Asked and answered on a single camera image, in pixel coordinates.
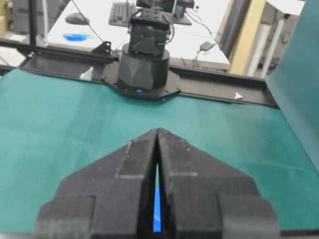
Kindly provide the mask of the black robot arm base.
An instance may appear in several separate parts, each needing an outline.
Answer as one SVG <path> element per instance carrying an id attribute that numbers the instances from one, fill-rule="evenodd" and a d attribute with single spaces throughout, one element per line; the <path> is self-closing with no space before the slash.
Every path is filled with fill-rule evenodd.
<path id="1" fill-rule="evenodd" d="M 154 90 L 166 85 L 169 53 L 165 50 L 170 22 L 154 0 L 130 18 L 130 42 L 122 48 L 120 82 L 131 87 Z"/>

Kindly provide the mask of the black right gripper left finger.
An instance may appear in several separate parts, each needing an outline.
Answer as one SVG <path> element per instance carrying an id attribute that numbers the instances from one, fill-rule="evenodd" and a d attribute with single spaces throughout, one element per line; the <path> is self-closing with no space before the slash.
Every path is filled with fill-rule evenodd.
<path id="1" fill-rule="evenodd" d="M 153 229 L 157 130 L 63 178 L 37 216 L 37 239 L 141 239 Z"/>

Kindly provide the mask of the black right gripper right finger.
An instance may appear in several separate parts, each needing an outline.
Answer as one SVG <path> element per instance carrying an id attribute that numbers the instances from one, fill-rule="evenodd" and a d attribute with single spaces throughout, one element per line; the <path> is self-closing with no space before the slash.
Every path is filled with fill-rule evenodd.
<path id="1" fill-rule="evenodd" d="M 278 239 L 253 178 L 160 128 L 162 225 L 174 239 Z"/>

